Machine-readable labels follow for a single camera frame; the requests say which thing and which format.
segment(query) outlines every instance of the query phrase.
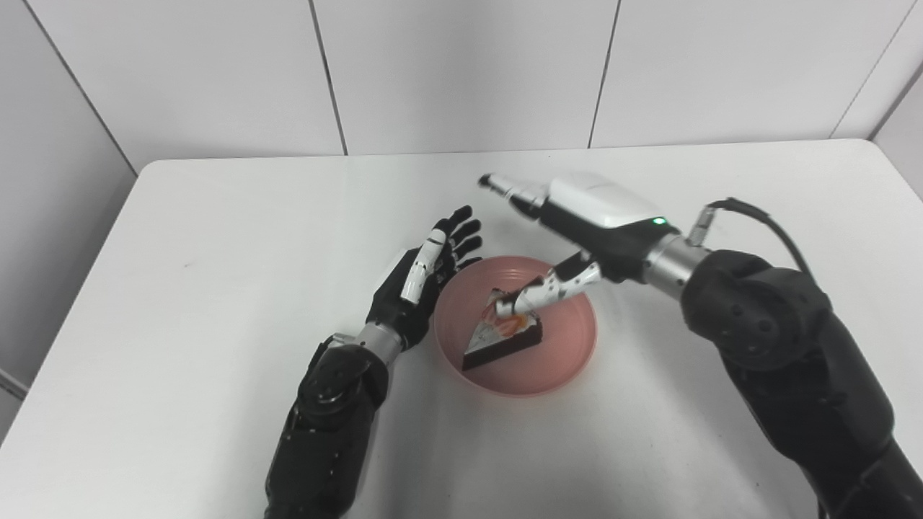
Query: panel seam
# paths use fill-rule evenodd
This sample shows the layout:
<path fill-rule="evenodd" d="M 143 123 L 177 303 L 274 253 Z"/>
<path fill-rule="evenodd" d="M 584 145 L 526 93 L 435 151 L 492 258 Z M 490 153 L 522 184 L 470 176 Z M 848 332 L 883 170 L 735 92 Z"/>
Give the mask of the panel seam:
<path fill-rule="evenodd" d="M 87 102 L 87 105 L 90 107 L 90 110 L 93 112 L 93 115 L 96 116 L 96 120 L 99 121 L 100 126 L 102 126 L 102 130 L 106 132 L 106 136 L 109 137 L 109 140 L 115 146 L 115 149 L 118 151 L 118 154 L 122 156 L 122 160 L 125 161 L 125 164 L 127 164 L 128 169 L 131 170 L 132 175 L 134 175 L 135 178 L 138 178 L 138 171 L 135 170 L 135 165 L 132 164 L 131 161 L 128 160 L 128 156 L 125 155 L 125 151 L 122 150 L 122 146 L 119 145 L 117 140 L 115 140 L 115 135 L 113 135 L 112 130 L 110 130 L 109 127 L 106 125 L 106 122 L 102 120 L 102 115 L 100 115 L 100 111 L 96 109 L 96 105 L 94 105 L 93 101 L 90 100 L 90 96 L 87 95 L 87 91 L 84 90 L 83 85 L 80 84 L 80 81 L 77 79 L 77 75 L 74 74 L 74 70 L 67 63 L 67 60 L 65 60 L 64 55 L 61 54 L 61 50 L 58 49 L 56 44 L 54 44 L 54 40 L 52 40 L 51 34 L 48 33 L 48 30 L 45 28 L 44 25 L 42 25 L 42 21 L 39 20 L 38 15 L 35 14 L 35 9 L 32 9 L 32 6 L 29 4 L 29 0 L 22 0 L 22 4 L 29 11 L 29 14 L 32 16 L 32 19 L 35 20 L 35 24 L 39 26 L 39 30 L 42 31 L 42 35 L 45 37 L 45 40 L 48 42 L 49 45 L 51 45 L 52 50 L 54 51 L 54 54 L 58 58 L 58 61 L 61 62 L 61 66 L 63 66 L 64 70 L 67 71 L 67 74 L 68 76 L 70 76 L 70 79 L 74 81 L 74 84 L 77 86 L 77 90 L 80 91 L 80 95 L 83 97 L 83 100 Z"/>
<path fill-rule="evenodd" d="M 609 32 L 609 46 L 605 51 L 605 61 L 603 62 L 603 76 L 599 79 L 599 93 L 596 94 L 596 106 L 593 109 L 593 122 L 590 124 L 590 138 L 587 140 L 586 148 L 589 150 L 593 146 L 593 133 L 596 131 L 596 117 L 599 115 L 599 103 L 603 100 L 603 87 L 605 86 L 605 76 L 609 71 L 609 59 L 612 56 L 612 41 L 616 39 L 616 24 L 618 23 L 618 13 L 622 10 L 622 0 L 616 2 L 616 14 L 612 17 L 612 31 Z"/>
<path fill-rule="evenodd" d="M 914 7 L 917 6 L 917 1 L 918 0 L 914 0 L 914 3 L 911 4 L 910 8 L 907 9 L 907 12 L 904 13 L 904 17 L 901 18 L 901 23 L 897 25 L 897 29 L 894 31 L 894 34 L 891 35 L 891 39 L 889 39 L 888 42 L 884 45 L 884 49 L 881 50 L 881 54 L 879 54 L 878 59 L 875 60 L 875 64 L 871 66 L 871 70 L 869 70 L 869 73 L 867 74 L 865 79 L 862 80 L 862 84 L 859 85 L 859 89 L 856 91 L 856 95 L 854 95 L 853 98 L 849 100 L 849 104 L 846 106 L 846 109 L 843 111 L 843 114 L 840 115 L 839 120 L 836 121 L 836 124 L 833 125 L 833 129 L 830 131 L 830 135 L 827 136 L 827 139 L 832 139 L 833 134 L 836 133 L 836 130 L 840 128 L 841 124 L 843 124 L 843 120 L 846 119 L 846 115 L 849 114 L 849 110 L 853 107 L 853 104 L 856 103 L 856 99 L 858 99 L 859 94 L 862 93 L 862 91 L 865 89 L 865 86 L 869 82 L 869 79 L 871 78 L 872 74 L 875 73 L 875 69 L 878 68 L 878 64 L 881 63 L 882 58 L 884 57 L 885 54 L 888 53 L 888 49 L 891 48 L 891 44 L 894 42 L 894 38 L 897 38 L 897 34 L 900 33 L 901 29 L 904 27 L 904 23 L 907 21 L 907 18 L 910 17 L 910 13 L 912 13 L 914 10 Z M 897 103 L 899 103 L 903 99 L 904 95 L 905 95 L 905 92 L 902 92 L 902 94 L 898 96 Z M 893 112 L 893 107 L 891 110 L 889 110 L 888 114 L 885 116 L 885 119 L 888 116 L 890 116 L 891 112 Z M 879 126 L 875 127 L 872 130 L 872 132 L 869 134 L 867 139 L 872 139 L 874 137 L 874 135 L 880 129 L 881 124 L 883 124 L 883 119 L 879 123 Z"/>
<path fill-rule="evenodd" d="M 324 75 L 327 77 L 327 90 L 330 91 L 330 103 L 333 105 L 333 118 L 337 121 L 337 131 L 340 133 L 340 144 L 343 155 L 349 155 L 346 148 L 346 136 L 343 134 L 343 123 L 340 119 L 340 107 L 337 105 L 337 95 L 333 91 L 333 77 L 330 75 L 330 64 L 327 62 L 327 51 L 324 50 L 324 39 L 320 36 L 320 23 L 318 23 L 318 10 L 314 7 L 314 0 L 307 0 L 311 6 L 311 20 L 314 22 L 314 34 L 318 38 L 320 61 L 324 65 Z"/>

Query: slice of cake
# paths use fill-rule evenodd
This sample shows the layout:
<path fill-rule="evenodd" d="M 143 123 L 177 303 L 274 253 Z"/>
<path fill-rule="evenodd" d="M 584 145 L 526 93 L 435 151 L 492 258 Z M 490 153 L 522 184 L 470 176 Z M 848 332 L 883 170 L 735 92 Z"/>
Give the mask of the slice of cake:
<path fill-rule="evenodd" d="M 542 342 L 542 321 L 535 312 L 502 319 L 497 317 L 494 301 L 505 294 L 497 288 L 491 291 L 487 308 L 461 358 L 462 371 L 483 366 Z"/>

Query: silver cylindrical joint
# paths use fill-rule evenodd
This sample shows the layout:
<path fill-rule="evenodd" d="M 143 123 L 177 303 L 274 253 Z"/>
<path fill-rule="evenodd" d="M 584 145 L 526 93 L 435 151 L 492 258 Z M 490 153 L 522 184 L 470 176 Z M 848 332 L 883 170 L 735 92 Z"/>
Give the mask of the silver cylindrical joint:
<path fill-rule="evenodd" d="M 691 246 L 682 235 L 666 235 L 645 258 L 644 281 L 679 300 L 692 272 L 710 252 Z"/>
<path fill-rule="evenodd" d="M 385 366 L 390 366 L 403 349 L 403 339 L 397 332 L 374 322 L 368 322 L 351 344 L 358 344 L 372 352 Z"/>

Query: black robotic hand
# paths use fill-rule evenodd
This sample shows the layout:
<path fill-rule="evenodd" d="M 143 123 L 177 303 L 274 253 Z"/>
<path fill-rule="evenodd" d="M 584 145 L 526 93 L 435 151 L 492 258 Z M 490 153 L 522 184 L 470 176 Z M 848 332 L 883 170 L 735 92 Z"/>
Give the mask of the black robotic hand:
<path fill-rule="evenodd" d="M 412 267 L 420 248 L 408 250 L 389 274 L 372 298 L 372 308 L 366 322 L 379 322 L 394 330 L 403 338 L 403 349 L 420 344 L 429 331 L 429 318 L 436 308 L 436 300 L 442 288 L 461 269 L 480 260 L 480 257 L 465 259 L 469 253 L 481 247 L 481 221 L 471 219 L 471 206 L 464 206 L 449 218 L 443 218 L 433 227 L 442 231 L 448 239 L 438 251 L 432 272 L 426 278 L 419 302 L 411 303 L 402 298 L 402 290 L 411 275 Z M 427 242 L 436 244 L 432 238 Z"/>

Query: black cable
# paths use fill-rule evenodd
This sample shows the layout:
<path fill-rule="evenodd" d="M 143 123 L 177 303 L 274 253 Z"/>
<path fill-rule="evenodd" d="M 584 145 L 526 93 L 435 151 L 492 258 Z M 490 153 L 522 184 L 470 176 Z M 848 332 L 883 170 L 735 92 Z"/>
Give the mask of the black cable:
<path fill-rule="evenodd" d="M 757 222 L 760 222 L 772 229 L 775 235 L 778 236 L 780 240 L 782 240 L 785 248 L 788 249 L 788 253 L 792 255 L 792 258 L 795 260 L 795 264 L 798 266 L 798 269 L 806 273 L 811 279 L 814 278 L 810 272 L 810 269 L 808 268 L 808 263 L 805 261 L 804 256 L 801 256 L 801 251 L 798 250 L 795 242 L 792 241 L 792 238 L 788 236 L 788 234 L 785 232 L 785 229 L 783 229 L 781 225 L 769 217 L 768 212 L 756 207 L 755 205 L 748 204 L 745 201 L 741 201 L 735 198 L 718 200 L 708 204 L 708 207 L 724 209 L 726 211 L 737 212 L 743 214 L 744 216 L 749 216 L 753 220 L 756 220 Z"/>

